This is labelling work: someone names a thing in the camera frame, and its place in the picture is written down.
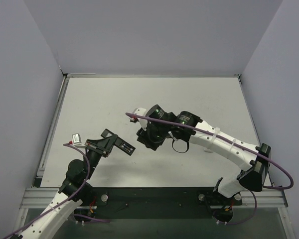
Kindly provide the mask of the dark AAA battery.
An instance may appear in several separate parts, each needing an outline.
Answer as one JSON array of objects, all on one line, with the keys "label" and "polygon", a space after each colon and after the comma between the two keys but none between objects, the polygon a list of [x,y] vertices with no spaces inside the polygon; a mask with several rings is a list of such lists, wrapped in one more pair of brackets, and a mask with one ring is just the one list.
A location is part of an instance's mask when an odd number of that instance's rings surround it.
[{"label": "dark AAA battery", "polygon": [[128,144],[123,144],[122,148],[124,149],[124,151],[128,154],[132,154],[133,151],[135,150],[135,148],[133,146],[130,146]]}]

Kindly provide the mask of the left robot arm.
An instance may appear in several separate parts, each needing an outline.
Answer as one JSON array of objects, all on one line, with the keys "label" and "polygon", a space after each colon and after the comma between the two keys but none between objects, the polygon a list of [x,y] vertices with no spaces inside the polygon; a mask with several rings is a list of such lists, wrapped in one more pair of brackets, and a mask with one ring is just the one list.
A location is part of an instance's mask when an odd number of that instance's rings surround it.
[{"label": "left robot arm", "polygon": [[75,140],[63,144],[79,152],[83,159],[75,159],[69,163],[65,180],[43,212],[5,238],[53,238],[77,207],[91,202],[93,187],[87,181],[101,158],[109,156],[118,138],[116,134],[112,134],[98,140],[88,139],[84,144]]}]

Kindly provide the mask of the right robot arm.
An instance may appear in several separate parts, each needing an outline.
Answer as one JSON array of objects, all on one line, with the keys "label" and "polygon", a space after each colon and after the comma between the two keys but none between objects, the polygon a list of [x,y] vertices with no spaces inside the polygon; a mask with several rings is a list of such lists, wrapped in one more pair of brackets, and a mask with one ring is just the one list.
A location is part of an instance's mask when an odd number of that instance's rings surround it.
[{"label": "right robot arm", "polygon": [[271,147],[240,141],[211,126],[200,117],[182,111],[178,115],[165,112],[159,105],[149,110],[137,108],[130,121],[139,123],[138,141],[152,150],[157,150],[168,138],[173,142],[184,141],[215,152],[234,163],[240,171],[232,176],[218,179],[214,191],[231,198],[242,190],[261,192],[270,166],[267,160]]}]

